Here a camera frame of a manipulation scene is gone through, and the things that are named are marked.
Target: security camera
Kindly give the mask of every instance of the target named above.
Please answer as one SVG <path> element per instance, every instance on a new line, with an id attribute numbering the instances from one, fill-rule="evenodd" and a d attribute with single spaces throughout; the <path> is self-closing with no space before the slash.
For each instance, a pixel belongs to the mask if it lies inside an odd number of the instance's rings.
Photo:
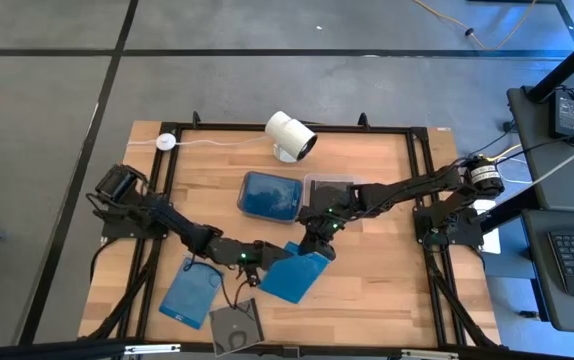
<path id="1" fill-rule="evenodd" d="M 283 162 L 302 160 L 318 139 L 318 135 L 282 111 L 269 119 L 265 132 L 274 138 L 274 156 Z"/>

